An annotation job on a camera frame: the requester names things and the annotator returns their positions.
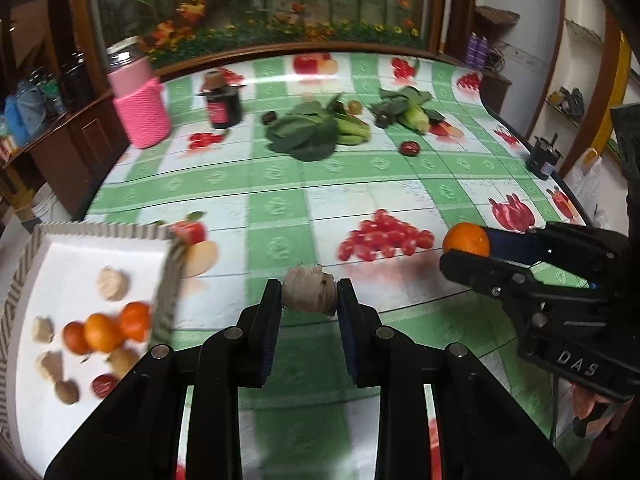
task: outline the small black device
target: small black device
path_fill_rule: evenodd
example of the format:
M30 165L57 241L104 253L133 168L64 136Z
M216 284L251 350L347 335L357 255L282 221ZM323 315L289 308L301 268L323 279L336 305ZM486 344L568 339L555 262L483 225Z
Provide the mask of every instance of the small black device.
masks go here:
M551 142L544 137L536 137L536 144L529 153L526 162L527 169L542 180L549 178L549 175L556 169L558 160L562 157L561 153L554 148L556 140L558 140L558 134L554 134Z

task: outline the plastic bag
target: plastic bag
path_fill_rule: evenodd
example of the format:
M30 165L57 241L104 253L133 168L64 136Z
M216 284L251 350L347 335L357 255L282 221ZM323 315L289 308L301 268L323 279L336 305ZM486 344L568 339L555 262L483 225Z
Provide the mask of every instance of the plastic bag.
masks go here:
M601 171L602 157L598 156L595 149L589 148L580 156L564 179L591 221L598 205Z

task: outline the white wall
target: white wall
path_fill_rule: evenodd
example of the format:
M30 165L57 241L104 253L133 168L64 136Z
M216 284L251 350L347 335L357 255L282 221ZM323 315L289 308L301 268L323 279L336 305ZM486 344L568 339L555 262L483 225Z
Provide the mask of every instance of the white wall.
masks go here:
M521 133L529 129L553 56L560 0L476 0L476 4L512 10L520 21L501 38L505 48L502 74L513 82L501 116Z
M579 25L594 30L604 38L605 8L601 0L566 0L565 16ZM587 108L600 72L601 58L602 46L576 36L565 25L549 93L558 90L561 86L569 91L579 88ZM555 133L559 136L556 148L563 155L567 155L574 143L578 128L558 111L545 104L540 111L532 135L551 139Z

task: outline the orange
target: orange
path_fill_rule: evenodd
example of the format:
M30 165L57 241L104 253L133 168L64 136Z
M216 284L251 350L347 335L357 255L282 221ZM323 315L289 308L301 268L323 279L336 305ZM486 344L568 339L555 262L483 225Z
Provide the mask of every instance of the orange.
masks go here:
M84 324L79 321L72 321L65 325L62 329L62 341L68 350L76 355L86 355L91 352L84 338Z
M125 339L117 323L104 314L91 314L86 319L84 338L92 349L105 354L122 345Z
M143 342L151 326L149 306L143 301L127 303L120 313L120 330L130 339Z
M449 229L442 241L442 252L446 253L450 249L489 256L489 238L479 225L462 222Z

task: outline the ginger root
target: ginger root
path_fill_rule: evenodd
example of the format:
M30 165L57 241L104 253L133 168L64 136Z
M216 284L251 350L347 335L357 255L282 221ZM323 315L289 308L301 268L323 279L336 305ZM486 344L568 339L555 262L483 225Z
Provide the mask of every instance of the ginger root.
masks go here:
M282 280L282 306L334 316L335 300L334 277L322 272L322 265L291 267Z

